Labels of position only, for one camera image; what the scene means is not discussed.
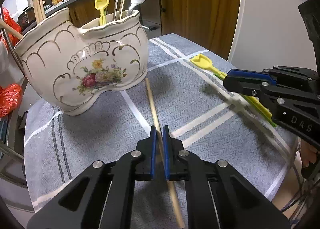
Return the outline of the person's right hand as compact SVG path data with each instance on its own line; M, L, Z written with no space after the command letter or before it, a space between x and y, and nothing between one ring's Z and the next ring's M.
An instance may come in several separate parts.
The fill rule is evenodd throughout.
M310 164L315 164L318 153L319 150L314 148L312 145L308 144L304 140L301 141L300 158L304 168L308 167Z

